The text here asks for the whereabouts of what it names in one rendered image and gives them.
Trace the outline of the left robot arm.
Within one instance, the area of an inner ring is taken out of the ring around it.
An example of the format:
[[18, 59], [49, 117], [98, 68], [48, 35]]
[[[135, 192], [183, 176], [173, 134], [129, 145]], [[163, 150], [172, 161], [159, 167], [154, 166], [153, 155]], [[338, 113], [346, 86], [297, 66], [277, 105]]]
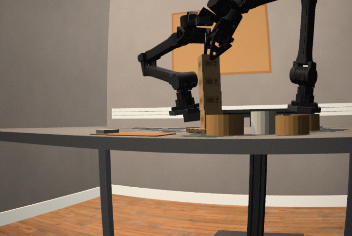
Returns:
[[[218, 28], [227, 32], [229, 26], [238, 27], [243, 16], [250, 9], [267, 4], [276, 0], [209, 0], [207, 7], [202, 8], [195, 18], [196, 26], [216, 25], [210, 35]], [[301, 0], [301, 26], [299, 50], [296, 61], [290, 70], [290, 80], [298, 84], [296, 100], [291, 101], [291, 106], [302, 106], [318, 108], [318, 103], [314, 102], [313, 88], [317, 81], [316, 63], [313, 61], [313, 34], [314, 18], [317, 0]], [[304, 67], [308, 65], [308, 67]]]

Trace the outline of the grey cylinder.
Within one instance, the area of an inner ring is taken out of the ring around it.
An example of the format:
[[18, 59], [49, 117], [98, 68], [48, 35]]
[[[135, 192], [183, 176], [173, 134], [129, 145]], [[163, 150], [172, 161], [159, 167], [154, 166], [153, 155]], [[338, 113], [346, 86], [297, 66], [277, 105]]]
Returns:
[[251, 112], [251, 134], [269, 135], [275, 134], [276, 111]]

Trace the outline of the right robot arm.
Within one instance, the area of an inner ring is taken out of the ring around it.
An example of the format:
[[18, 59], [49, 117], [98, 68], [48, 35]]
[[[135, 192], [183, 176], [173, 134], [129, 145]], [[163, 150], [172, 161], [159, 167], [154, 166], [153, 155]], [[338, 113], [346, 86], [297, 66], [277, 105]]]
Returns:
[[[180, 26], [182, 27], [196, 27], [195, 18], [198, 12], [190, 11], [187, 15], [180, 17]], [[156, 66], [156, 60], [161, 56], [171, 52], [173, 49], [185, 46], [189, 43], [177, 43], [176, 32], [171, 34], [168, 39], [155, 46], [151, 50], [138, 55], [138, 61], [141, 63], [143, 76], [155, 77], [157, 79], [168, 82], [172, 88], [177, 91], [176, 107], [172, 107], [172, 111], [192, 109], [199, 107], [199, 103], [195, 104], [194, 97], [192, 97], [191, 90], [197, 86], [198, 78], [194, 71], [191, 72], [174, 72]], [[149, 62], [149, 63], [148, 63]], [[174, 74], [176, 73], [176, 74]]]

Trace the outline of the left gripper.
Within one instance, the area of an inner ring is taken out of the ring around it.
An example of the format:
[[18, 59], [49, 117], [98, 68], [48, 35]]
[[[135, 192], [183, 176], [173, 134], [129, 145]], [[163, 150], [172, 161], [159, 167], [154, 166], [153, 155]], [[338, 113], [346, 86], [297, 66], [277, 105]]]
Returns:
[[[210, 49], [210, 60], [215, 60], [221, 54], [223, 54], [225, 51], [232, 47], [230, 43], [233, 43], [234, 41], [234, 38], [232, 38], [232, 36], [236, 30], [236, 26], [232, 26], [232, 24], [233, 23], [231, 23], [226, 33], [221, 31], [220, 29], [216, 29], [208, 38], [211, 41], [211, 44], [209, 44], [208, 42], [204, 43], [204, 54], [207, 54], [207, 50]], [[215, 42], [219, 44], [219, 47], [215, 45]], [[213, 52], [215, 52], [215, 56], [213, 56]]]

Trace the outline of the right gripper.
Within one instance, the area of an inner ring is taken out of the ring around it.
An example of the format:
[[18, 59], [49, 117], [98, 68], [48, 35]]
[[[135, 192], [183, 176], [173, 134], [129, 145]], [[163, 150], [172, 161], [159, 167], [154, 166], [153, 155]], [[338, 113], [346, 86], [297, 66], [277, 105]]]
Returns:
[[[208, 33], [207, 33], [208, 32]], [[176, 42], [177, 43], [202, 43], [205, 41], [211, 43], [207, 37], [210, 36], [211, 28], [194, 27], [185, 28], [182, 26], [177, 27]]]

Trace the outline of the small wooden pallet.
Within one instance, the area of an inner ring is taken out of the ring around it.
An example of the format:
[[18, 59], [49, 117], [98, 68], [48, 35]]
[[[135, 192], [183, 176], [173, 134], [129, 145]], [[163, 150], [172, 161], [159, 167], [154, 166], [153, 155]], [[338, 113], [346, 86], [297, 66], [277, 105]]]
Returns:
[[206, 129], [201, 129], [201, 128], [186, 129], [186, 133], [192, 133], [192, 131], [194, 131], [193, 133], [206, 134]]

